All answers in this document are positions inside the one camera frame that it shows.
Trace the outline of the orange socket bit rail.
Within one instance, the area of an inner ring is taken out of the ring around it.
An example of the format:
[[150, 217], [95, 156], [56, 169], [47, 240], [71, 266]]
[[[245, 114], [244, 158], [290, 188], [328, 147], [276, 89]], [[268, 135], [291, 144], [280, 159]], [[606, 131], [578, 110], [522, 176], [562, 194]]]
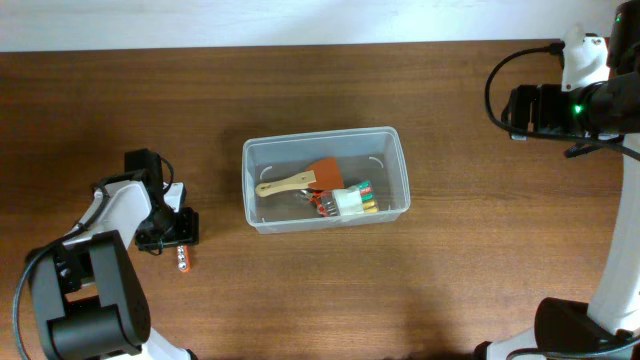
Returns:
[[188, 273], [191, 269], [191, 262], [189, 256], [189, 247], [181, 245], [176, 248], [178, 269], [182, 273]]

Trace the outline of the orange scraper wooden handle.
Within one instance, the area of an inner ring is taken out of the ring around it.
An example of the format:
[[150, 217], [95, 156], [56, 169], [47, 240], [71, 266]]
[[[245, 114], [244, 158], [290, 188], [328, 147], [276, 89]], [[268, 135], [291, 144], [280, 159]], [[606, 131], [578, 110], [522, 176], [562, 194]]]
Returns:
[[330, 157], [311, 164], [304, 172], [275, 182], [261, 183], [255, 193], [259, 197], [294, 190], [335, 190], [344, 187], [344, 180], [336, 158]]

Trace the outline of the clear plastic storage container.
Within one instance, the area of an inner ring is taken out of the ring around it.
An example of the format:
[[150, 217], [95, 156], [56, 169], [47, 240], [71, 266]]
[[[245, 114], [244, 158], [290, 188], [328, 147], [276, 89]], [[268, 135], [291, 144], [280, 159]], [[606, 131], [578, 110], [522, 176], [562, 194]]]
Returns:
[[392, 127], [250, 139], [242, 189], [246, 220], [261, 234], [390, 222], [411, 204]]

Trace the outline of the red handled cutting pliers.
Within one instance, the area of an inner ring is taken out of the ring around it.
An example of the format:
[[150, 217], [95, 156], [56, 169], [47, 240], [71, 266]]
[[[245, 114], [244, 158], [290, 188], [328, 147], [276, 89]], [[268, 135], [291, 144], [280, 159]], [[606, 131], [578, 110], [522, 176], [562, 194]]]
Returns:
[[299, 190], [296, 196], [303, 202], [311, 204], [316, 212], [322, 217], [328, 217], [329, 214], [324, 206], [322, 191], [319, 190]]

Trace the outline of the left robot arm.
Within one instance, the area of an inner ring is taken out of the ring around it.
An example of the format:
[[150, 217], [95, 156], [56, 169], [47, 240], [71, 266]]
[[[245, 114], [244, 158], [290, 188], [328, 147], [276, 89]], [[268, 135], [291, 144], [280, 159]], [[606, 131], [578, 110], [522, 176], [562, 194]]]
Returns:
[[165, 177], [171, 164], [143, 148], [124, 156], [124, 171], [93, 187], [93, 201], [71, 231], [31, 251], [12, 303], [19, 322], [24, 289], [31, 294], [40, 344], [49, 359], [184, 359], [151, 325], [149, 305], [128, 254], [177, 251], [199, 242], [199, 215], [185, 206], [186, 187]]

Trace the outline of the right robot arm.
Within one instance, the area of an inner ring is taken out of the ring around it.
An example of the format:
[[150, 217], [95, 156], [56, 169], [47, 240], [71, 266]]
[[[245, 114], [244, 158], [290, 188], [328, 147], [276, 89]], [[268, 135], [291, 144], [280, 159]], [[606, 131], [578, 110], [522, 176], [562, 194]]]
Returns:
[[[500, 114], [491, 87], [498, 72], [526, 54], [561, 60], [558, 84], [514, 88]], [[479, 344], [475, 359], [636, 359], [639, 356], [639, 4], [617, 6], [608, 37], [576, 26], [559, 41], [515, 52], [488, 75], [489, 120], [514, 140], [569, 143], [575, 158], [607, 149], [622, 156], [622, 187], [603, 273], [587, 302], [547, 297], [533, 325]]]

